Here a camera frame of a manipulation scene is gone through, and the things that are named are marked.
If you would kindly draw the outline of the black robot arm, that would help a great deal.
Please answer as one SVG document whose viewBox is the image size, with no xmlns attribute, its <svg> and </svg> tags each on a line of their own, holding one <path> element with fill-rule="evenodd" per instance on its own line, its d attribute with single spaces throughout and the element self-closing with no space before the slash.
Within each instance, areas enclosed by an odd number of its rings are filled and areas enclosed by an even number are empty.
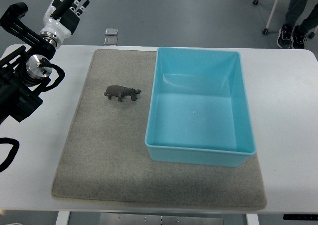
<svg viewBox="0 0 318 225">
<path fill-rule="evenodd" d="M 29 117 L 43 103 L 40 94 L 57 87 L 65 72 L 50 63 L 56 50 L 20 20 L 28 7 L 12 4 L 0 19 L 1 27 L 30 46 L 20 46 L 0 61 L 0 120 L 12 117 L 18 122 Z"/>
</svg>

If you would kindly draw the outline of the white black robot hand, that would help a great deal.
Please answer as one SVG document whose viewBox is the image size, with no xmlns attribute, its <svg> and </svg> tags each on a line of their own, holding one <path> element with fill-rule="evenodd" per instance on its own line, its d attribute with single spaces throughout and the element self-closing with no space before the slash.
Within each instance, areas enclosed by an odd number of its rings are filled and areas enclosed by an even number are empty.
<svg viewBox="0 0 318 225">
<path fill-rule="evenodd" d="M 47 8 L 40 36 L 55 49 L 58 49 L 65 39 L 74 34 L 81 15 L 90 3 L 89 0 L 81 1 L 52 0 Z"/>
</svg>

